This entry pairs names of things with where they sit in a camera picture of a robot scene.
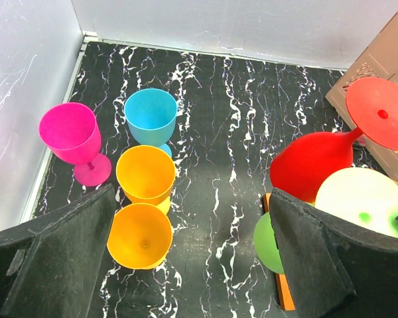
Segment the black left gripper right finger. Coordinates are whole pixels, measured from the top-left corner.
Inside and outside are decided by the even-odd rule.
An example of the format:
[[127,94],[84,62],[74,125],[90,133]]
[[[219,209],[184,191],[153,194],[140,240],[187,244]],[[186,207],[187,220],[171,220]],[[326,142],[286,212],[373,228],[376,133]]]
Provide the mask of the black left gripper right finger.
[[398,238],[277,188],[269,212],[299,317],[398,317]]

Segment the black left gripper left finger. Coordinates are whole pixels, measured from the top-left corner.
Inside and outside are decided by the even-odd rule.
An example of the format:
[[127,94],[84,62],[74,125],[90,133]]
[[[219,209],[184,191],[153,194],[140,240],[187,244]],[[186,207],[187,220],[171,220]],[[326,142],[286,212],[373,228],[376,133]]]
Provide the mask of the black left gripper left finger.
[[115,207],[107,184],[0,231],[0,317],[87,317]]

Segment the green wine glass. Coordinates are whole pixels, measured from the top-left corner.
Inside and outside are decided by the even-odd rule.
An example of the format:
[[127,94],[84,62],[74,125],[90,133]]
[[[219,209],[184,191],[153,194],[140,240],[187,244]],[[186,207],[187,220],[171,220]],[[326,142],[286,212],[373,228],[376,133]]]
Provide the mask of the green wine glass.
[[307,204],[366,229],[398,239],[398,185],[370,168],[344,168],[328,176]]

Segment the yellow-base orange wine glass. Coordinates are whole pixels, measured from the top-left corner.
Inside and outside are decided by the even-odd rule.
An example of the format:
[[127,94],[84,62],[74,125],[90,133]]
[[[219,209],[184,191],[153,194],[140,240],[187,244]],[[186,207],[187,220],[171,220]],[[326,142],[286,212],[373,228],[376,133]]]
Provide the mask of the yellow-base orange wine glass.
[[118,264],[148,270],[164,261],[172,239],[167,215],[154,205],[132,203],[115,214],[107,249]]

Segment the magenta wine glass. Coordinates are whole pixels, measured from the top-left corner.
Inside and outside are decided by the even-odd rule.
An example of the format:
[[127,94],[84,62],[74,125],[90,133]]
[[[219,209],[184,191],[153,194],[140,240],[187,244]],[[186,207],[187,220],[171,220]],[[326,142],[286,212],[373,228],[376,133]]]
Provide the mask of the magenta wine glass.
[[110,177],[112,165],[100,152],[100,128],[88,106],[69,102],[51,108],[40,120],[38,132],[59,159],[74,166],[74,177],[83,186],[98,186]]

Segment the red wine glass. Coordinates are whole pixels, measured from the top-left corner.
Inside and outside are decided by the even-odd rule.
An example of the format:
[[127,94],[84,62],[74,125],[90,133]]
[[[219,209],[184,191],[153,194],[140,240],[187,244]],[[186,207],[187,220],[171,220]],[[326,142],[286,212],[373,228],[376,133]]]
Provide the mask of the red wine glass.
[[352,165],[352,145],[360,136],[398,150],[398,84],[378,77],[357,79],[347,89],[345,103],[356,127],[313,132],[292,141],[270,165],[273,187],[313,202],[328,176]]

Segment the blue wine glass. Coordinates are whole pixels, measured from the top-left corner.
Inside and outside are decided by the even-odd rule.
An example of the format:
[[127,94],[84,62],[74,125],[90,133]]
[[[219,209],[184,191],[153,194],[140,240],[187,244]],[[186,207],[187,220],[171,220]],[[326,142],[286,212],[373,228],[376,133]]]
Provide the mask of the blue wine glass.
[[125,102],[124,113],[133,138],[139,143],[155,146],[172,155],[167,142],[176,124],[178,105],[168,92],[157,88],[142,89]]

